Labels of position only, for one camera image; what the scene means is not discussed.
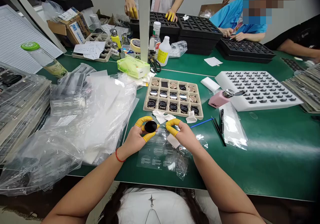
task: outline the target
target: cardboard box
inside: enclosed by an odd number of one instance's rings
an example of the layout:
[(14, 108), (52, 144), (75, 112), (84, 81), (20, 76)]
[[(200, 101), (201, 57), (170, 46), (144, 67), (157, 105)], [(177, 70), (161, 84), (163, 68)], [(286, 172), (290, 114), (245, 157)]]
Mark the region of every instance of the cardboard box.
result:
[(90, 31), (83, 15), (75, 8), (70, 8), (58, 17), (59, 23), (47, 21), (50, 30), (57, 34), (60, 41), (67, 47), (82, 44)]
[(213, 16), (216, 12), (222, 9), (222, 4), (204, 4), (201, 5), (199, 15), (204, 12), (205, 10), (210, 10), (211, 16)]

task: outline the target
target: beige tray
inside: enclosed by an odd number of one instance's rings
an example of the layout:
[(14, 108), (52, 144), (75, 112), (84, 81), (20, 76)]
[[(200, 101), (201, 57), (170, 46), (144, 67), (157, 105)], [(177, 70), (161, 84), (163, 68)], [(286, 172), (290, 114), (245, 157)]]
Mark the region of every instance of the beige tray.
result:
[(106, 41), (106, 47), (105, 47), (104, 51), (100, 54), (100, 58), (92, 60), (92, 59), (85, 58), (83, 56), (83, 54), (72, 53), (72, 56), (74, 58), (86, 59), (86, 60), (103, 62), (103, 63), (106, 63), (106, 62), (109, 61), (109, 58), (110, 58), (110, 55), (111, 55), (110, 44), (108, 45), (108, 42), (111, 42), (110, 35), (92, 33), (86, 38), (86, 41), (96, 41), (96, 42), (104, 42), (104, 41)]
[[(153, 80), (158, 80), (159, 85), (158, 86), (154, 86), (152, 85), (152, 81)], [(162, 83), (161, 82), (167, 82), (168, 83), (168, 87), (162, 87)], [(172, 89), (170, 88), (170, 84), (171, 83), (176, 83), (177, 84), (177, 88), (176, 89)], [(180, 90), (179, 85), (184, 85), (186, 87), (186, 91)], [(195, 92), (190, 92), (188, 87), (189, 86), (193, 86), (195, 88)], [(158, 94), (156, 96), (152, 96), (150, 95), (150, 91), (152, 89), (157, 90)], [(166, 91), (167, 92), (167, 98), (162, 98), (160, 97), (160, 92), (161, 91)], [(177, 99), (171, 99), (170, 98), (170, 93), (176, 93), (177, 95)], [(182, 101), (180, 100), (180, 94), (185, 94), (187, 96), (187, 100), (186, 101)], [(189, 96), (195, 96), (197, 99), (197, 103), (192, 103), (190, 101)], [(156, 102), (156, 106), (154, 108), (150, 108), (148, 107), (148, 102), (149, 100), (154, 100)], [(165, 109), (161, 109), (159, 107), (159, 102), (160, 101), (165, 101), (167, 103), (167, 107)], [(175, 103), (177, 104), (177, 111), (176, 112), (172, 112), (169, 109), (169, 105), (170, 103)], [(201, 106), (201, 100), (200, 100), (200, 95), (199, 95), (199, 89), (198, 89), (198, 85), (194, 84), (194, 83), (187, 83), (187, 82), (181, 82), (181, 81), (177, 81), (177, 80), (171, 80), (171, 79), (163, 79), (163, 78), (157, 78), (157, 77), (152, 77), (150, 80), (150, 83), (148, 85), (148, 91), (147, 91), (147, 95), (146, 95), (146, 99), (144, 101), (144, 105), (143, 105), (143, 110), (144, 111), (149, 111), (152, 112), (155, 109), (159, 109), (161, 112), (167, 113), (167, 114), (172, 114), (174, 116), (183, 116), (183, 117), (188, 117), (188, 113), (182, 113), (180, 110), (180, 105), (186, 105), (188, 107), (188, 111), (191, 111), (191, 107), (197, 107), (199, 110), (199, 114), (195, 115), (195, 117), (199, 120), (203, 119), (203, 111), (202, 111), (202, 106)]]

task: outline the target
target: red string bracelet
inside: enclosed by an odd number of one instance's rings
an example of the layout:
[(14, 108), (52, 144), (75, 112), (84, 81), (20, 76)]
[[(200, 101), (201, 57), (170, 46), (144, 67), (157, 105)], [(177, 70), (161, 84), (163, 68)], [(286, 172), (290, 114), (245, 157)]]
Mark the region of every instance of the red string bracelet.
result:
[(125, 162), (126, 160), (121, 161), (121, 160), (118, 158), (118, 155), (117, 155), (117, 151), (118, 151), (118, 149), (119, 149), (119, 148), (117, 148), (117, 149), (116, 149), (116, 158), (118, 159), (118, 161), (119, 161), (119, 162)]

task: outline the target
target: white plastic bottle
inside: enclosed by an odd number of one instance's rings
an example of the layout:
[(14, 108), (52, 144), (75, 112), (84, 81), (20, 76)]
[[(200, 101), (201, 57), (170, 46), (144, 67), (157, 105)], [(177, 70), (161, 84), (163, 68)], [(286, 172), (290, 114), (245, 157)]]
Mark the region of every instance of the white plastic bottle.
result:
[(169, 37), (165, 36), (163, 42), (159, 45), (159, 52), (157, 60), (160, 66), (166, 66), (169, 58), (169, 52), (171, 51), (171, 46), (169, 44)]

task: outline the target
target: hand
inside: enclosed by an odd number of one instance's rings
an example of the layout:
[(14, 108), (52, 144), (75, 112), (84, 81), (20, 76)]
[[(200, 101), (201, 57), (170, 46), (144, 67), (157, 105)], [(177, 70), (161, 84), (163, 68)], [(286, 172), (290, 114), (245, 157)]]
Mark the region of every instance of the hand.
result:
[(222, 1), (222, 6), (226, 6), (229, 1), (230, 1), (230, 0), (223, 0), (223, 1)]
[(166, 13), (166, 18), (168, 18), (168, 21), (173, 22), (173, 21), (178, 21), (178, 17), (176, 16), (176, 12), (173, 11), (172, 9), (169, 9), (168, 12)]
[(248, 37), (248, 34), (244, 34), (244, 33), (240, 32), (236, 35), (232, 35), (230, 38), (235, 39), (236, 41), (240, 42), (240, 41), (246, 39), (247, 37)]
[(124, 12), (127, 16), (129, 16), (129, 18), (139, 19), (136, 2), (134, 0), (126, 0), (126, 4), (124, 5)]
[(226, 29), (219, 28), (219, 30), (223, 33), (223, 36), (225, 38), (229, 37), (233, 33), (233, 29), (232, 28), (226, 28)]
[(144, 122), (151, 120), (152, 117), (150, 116), (139, 118), (136, 124), (130, 129), (126, 141), (117, 152), (118, 156), (119, 153), (121, 153), (122, 160), (125, 160), (127, 157), (138, 152), (146, 144), (146, 142), (156, 134), (156, 132), (146, 134), (147, 132), (144, 129), (144, 125), (142, 125)]
[[(177, 131), (172, 125), (178, 125), (180, 131)], [(188, 151), (194, 154), (197, 150), (201, 149), (202, 146), (197, 140), (196, 136), (191, 131), (190, 127), (183, 121), (175, 118), (166, 123), (166, 129), (174, 135), (179, 143), (184, 146)]]

